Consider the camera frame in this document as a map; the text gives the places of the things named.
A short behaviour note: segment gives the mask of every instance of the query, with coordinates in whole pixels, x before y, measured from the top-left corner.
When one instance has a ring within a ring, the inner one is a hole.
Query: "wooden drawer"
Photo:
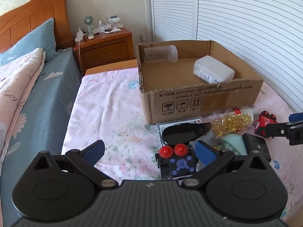
[[[119,42],[82,52],[86,68],[91,68],[128,57],[127,43]]]

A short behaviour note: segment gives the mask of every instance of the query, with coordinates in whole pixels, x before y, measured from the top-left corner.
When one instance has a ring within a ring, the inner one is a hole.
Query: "wall outlet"
[[[145,41],[145,34],[144,33],[137,34],[137,37],[138,37],[139,42]]]

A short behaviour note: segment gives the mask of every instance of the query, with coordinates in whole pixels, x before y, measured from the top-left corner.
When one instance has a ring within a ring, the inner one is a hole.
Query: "red toy car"
[[[268,138],[265,134],[265,126],[272,123],[278,123],[277,117],[274,114],[269,115],[269,112],[267,111],[261,112],[259,122],[255,126],[255,134]]]

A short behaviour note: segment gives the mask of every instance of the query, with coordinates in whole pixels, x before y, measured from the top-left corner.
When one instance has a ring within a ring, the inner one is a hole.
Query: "white plastic bottle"
[[[208,83],[219,83],[234,78],[233,69],[209,55],[195,62],[194,74]]]

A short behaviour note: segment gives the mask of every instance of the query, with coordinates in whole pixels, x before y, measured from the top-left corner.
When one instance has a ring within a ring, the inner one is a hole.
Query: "white louvered door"
[[[303,111],[303,0],[198,0],[198,40],[214,40]]]
[[[193,0],[151,0],[154,41],[191,39]]]

